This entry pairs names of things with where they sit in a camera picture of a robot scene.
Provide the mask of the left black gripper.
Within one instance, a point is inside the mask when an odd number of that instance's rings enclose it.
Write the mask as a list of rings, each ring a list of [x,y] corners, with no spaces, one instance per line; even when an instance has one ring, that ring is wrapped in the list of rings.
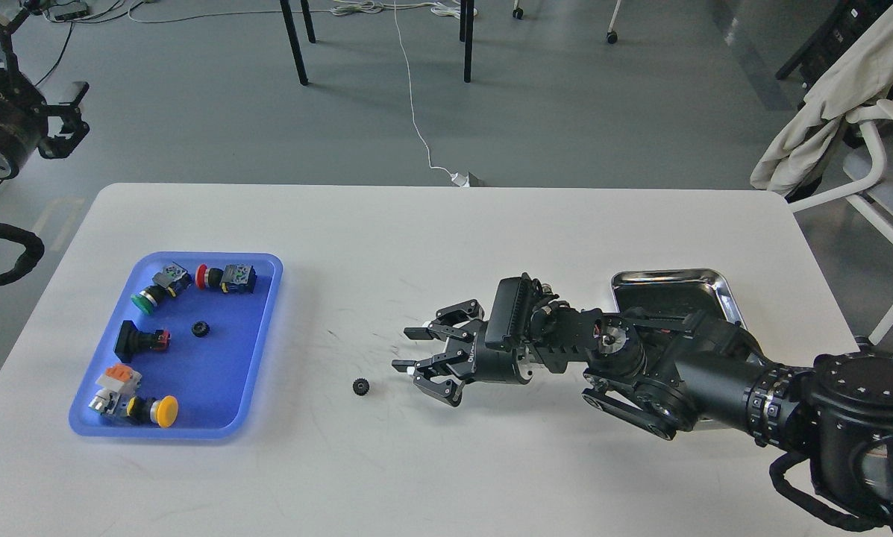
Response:
[[[28,18],[26,9],[0,13],[0,94],[23,94],[29,88],[12,41]],[[0,98],[0,179],[16,177],[36,148],[47,160],[65,159],[73,153],[90,131],[81,115],[81,101],[89,88],[86,81],[72,82],[63,101],[41,104],[37,115]],[[53,136],[47,134],[50,118],[61,121],[60,132]]]

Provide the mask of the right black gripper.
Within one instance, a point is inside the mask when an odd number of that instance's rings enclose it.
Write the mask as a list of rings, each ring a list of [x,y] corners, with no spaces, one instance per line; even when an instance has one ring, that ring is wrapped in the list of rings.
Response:
[[[470,299],[437,310],[433,320],[420,327],[405,327],[409,340],[456,340],[460,351],[423,360],[394,359],[392,367],[408,374],[422,393],[452,407],[460,405],[467,382],[528,384],[533,364],[527,353],[504,342],[483,314],[480,302]]]

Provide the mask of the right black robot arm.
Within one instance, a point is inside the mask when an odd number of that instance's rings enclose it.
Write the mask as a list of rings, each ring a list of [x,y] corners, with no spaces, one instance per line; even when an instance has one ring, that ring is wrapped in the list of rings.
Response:
[[[413,340],[444,351],[396,359],[420,391],[456,407],[473,382],[525,385],[530,367],[586,364],[583,399],[661,439],[709,418],[781,449],[771,484],[829,526],[893,531],[893,353],[774,362],[737,323],[696,312],[671,320],[640,308],[576,310],[524,273],[498,282],[491,316],[477,300],[436,313]]]

